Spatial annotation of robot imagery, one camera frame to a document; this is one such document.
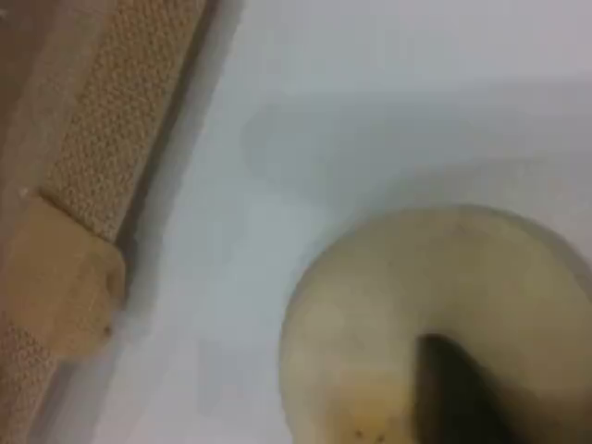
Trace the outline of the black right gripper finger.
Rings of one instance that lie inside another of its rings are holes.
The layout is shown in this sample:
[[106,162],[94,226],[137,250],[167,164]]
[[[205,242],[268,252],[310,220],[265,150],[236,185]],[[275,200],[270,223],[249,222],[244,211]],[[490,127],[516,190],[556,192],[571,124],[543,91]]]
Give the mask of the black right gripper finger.
[[419,443],[512,443],[482,367],[456,341],[428,333],[416,341],[414,433]]

